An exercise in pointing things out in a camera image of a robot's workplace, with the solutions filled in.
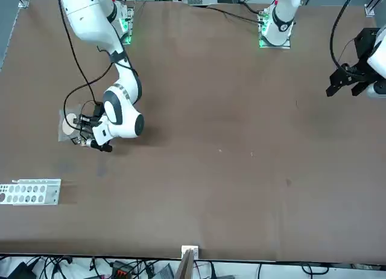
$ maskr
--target mounting plate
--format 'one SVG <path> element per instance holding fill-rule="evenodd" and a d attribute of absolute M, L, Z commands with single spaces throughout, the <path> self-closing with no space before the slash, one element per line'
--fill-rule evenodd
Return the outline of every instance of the mounting plate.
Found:
<path fill-rule="evenodd" d="M 185 252 L 188 250 L 193 250 L 194 260 L 198 260 L 198 246 L 189 246 L 189 245 L 181 246 L 181 258 L 183 258 Z"/>
<path fill-rule="evenodd" d="M 369 10 L 367 8 L 367 4 L 364 5 L 364 12 L 366 12 L 366 17 L 367 18 L 373 18 L 375 16 L 374 8 Z"/>
<path fill-rule="evenodd" d="M 61 179 L 19 179 L 0 184 L 0 205 L 57 205 Z"/>

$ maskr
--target white robotic arm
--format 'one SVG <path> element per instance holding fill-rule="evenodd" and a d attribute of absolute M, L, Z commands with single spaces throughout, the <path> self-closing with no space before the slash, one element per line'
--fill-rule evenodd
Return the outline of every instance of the white robotic arm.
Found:
<path fill-rule="evenodd" d="M 119 36 L 111 25 L 117 9 L 112 0 L 61 0 L 74 33 L 81 40 L 107 51 L 119 72 L 119 79 L 103 94 L 103 108 L 92 132 L 99 146 L 114 137 L 135 138 L 144 128 L 144 118 L 134 104 L 142 86 Z M 93 139 L 87 145 L 95 144 Z"/>
<path fill-rule="evenodd" d="M 262 36 L 274 46 L 283 45 L 291 35 L 294 17 L 302 0 L 276 0 L 269 9 L 269 20 Z"/>

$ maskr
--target round white object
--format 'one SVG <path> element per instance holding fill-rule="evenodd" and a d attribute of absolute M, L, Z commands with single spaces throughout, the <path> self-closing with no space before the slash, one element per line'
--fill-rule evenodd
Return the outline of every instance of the round white object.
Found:
<path fill-rule="evenodd" d="M 67 114 L 67 120 L 71 126 L 76 126 L 74 123 L 74 119 L 76 117 L 77 116 L 74 113 Z M 72 128 L 69 124 L 67 124 L 66 119 L 64 119 L 62 122 L 62 130 L 66 135 L 71 135 L 75 131 L 75 129 Z"/>

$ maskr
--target perforated metal bracket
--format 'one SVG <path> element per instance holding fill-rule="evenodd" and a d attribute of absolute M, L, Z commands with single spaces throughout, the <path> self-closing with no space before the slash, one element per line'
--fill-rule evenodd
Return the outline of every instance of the perforated metal bracket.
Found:
<path fill-rule="evenodd" d="M 57 205 L 61 179 L 19 179 L 0 184 L 0 205 Z"/>

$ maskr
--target table surface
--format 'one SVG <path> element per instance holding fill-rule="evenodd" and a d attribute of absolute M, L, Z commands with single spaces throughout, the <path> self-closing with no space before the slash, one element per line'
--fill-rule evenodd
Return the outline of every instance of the table surface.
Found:
<path fill-rule="evenodd" d="M 253 18 L 240 5 L 223 5 Z M 386 263 L 383 100 L 327 98 L 339 7 L 301 7 L 291 50 L 260 49 L 249 22 L 169 2 L 137 6 L 138 139 L 113 153 L 58 143 L 83 79 L 55 0 L 21 10 L 0 73 L 0 178 L 62 178 L 56 207 L 0 208 L 0 252 Z M 349 7 L 335 38 L 372 27 Z M 73 38 L 87 77 L 108 57 Z M 355 62 L 350 44 L 342 60 Z M 118 78 L 115 69 L 93 88 Z M 85 88 L 68 106 L 90 99 Z"/>

